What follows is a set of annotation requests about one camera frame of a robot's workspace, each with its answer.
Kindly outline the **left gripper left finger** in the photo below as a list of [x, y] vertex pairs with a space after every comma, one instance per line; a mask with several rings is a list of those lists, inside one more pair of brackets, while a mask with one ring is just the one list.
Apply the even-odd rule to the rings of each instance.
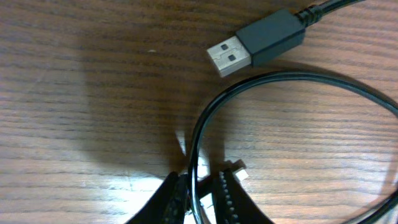
[[126, 224], [183, 224], [188, 201], [187, 180], [187, 174], [171, 172]]

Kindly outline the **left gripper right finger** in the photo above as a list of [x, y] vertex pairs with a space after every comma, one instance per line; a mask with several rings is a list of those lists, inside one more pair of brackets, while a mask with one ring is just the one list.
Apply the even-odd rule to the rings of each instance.
[[242, 188], [231, 169], [213, 179], [212, 201], [217, 224], [274, 224]]

